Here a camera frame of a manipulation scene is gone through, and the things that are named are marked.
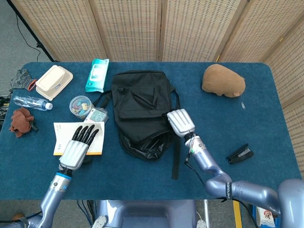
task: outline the open book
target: open book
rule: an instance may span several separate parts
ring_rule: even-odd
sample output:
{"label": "open book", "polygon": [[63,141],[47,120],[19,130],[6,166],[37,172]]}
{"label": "open book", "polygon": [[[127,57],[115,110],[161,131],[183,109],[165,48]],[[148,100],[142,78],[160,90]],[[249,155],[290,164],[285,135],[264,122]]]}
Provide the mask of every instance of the open book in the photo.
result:
{"label": "open book", "polygon": [[[103,151],[103,144],[104,144],[104,133],[105,133],[105,123],[94,123],[95,129],[99,129],[99,132],[95,136],[87,155],[101,155]],[[91,126],[93,123],[84,123],[84,122],[77,122],[77,123],[54,123],[55,135],[56,135],[56,145],[54,148],[54,155],[62,155],[65,151],[65,148],[68,142],[72,139],[76,129],[79,126]]]}

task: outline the plastic bottle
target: plastic bottle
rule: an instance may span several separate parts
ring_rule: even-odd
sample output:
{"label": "plastic bottle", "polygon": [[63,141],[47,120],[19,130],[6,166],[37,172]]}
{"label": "plastic bottle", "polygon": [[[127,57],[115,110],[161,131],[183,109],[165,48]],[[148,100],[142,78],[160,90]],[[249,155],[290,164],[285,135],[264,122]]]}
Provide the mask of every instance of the plastic bottle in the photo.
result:
{"label": "plastic bottle", "polygon": [[53,105],[47,102],[47,100],[31,96],[15,96],[13,101],[16,105],[35,108],[41,111],[51,110],[53,108]]}

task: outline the white robotic hand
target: white robotic hand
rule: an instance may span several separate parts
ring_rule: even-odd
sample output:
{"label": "white robotic hand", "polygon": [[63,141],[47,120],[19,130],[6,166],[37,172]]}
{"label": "white robotic hand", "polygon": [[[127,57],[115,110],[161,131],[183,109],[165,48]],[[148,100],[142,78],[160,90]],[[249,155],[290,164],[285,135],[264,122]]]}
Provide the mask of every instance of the white robotic hand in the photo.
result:
{"label": "white robotic hand", "polygon": [[95,125],[93,124],[90,127],[86,126],[83,129],[82,126],[80,126],[76,129],[72,140],[69,141],[63,155],[59,158],[60,166],[62,168],[68,168],[73,171],[80,168],[82,162],[84,161],[87,150],[99,131],[96,129],[91,134],[94,126]]}
{"label": "white robotic hand", "polygon": [[183,138],[186,134],[194,132],[195,125],[185,109],[178,109],[167,114],[169,123],[174,132]]}

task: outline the blue tablecloth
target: blue tablecloth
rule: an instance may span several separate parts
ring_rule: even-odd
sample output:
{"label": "blue tablecloth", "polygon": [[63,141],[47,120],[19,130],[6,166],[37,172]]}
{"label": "blue tablecloth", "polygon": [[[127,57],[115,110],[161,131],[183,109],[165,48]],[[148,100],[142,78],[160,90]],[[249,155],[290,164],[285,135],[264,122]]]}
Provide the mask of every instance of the blue tablecloth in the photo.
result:
{"label": "blue tablecloth", "polygon": [[[99,94],[86,93],[85,84],[91,63],[28,63],[33,78],[41,77],[52,65],[59,65],[74,75],[73,80],[53,100],[51,111],[30,109],[38,132],[21,138],[9,132],[10,117],[19,106],[12,101],[0,133],[0,199],[41,199],[58,168],[53,156],[53,122],[79,122],[69,110],[71,99],[86,95],[94,101]],[[245,78],[246,89],[239,98],[205,93],[202,76],[212,63],[113,62],[110,63],[105,89],[110,89],[113,75],[132,69],[162,70],[180,95],[214,159],[232,180],[248,180],[276,189],[288,178],[300,178],[275,83],[270,68],[262,63],[222,63]],[[24,89],[15,95],[41,97]],[[186,148],[180,156],[180,176],[171,179],[173,147],[159,161],[144,161],[130,156],[119,144],[112,103],[107,107],[110,119],[105,125],[102,156],[73,174],[65,199],[167,200],[207,199],[199,179],[185,165]],[[255,155],[239,164],[228,164],[226,156],[249,143]],[[194,160],[190,161],[197,168]],[[201,174],[203,179],[208,174]]]}

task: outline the gray glove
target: gray glove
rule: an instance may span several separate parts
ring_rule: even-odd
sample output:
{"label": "gray glove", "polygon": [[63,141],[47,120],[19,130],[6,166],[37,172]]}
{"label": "gray glove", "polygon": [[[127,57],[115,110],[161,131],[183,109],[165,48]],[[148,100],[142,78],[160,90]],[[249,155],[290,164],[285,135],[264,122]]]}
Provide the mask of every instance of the gray glove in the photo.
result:
{"label": "gray glove", "polygon": [[16,77],[10,81],[13,89],[27,89],[31,91],[35,87],[36,79],[31,78],[27,69],[17,71]]}

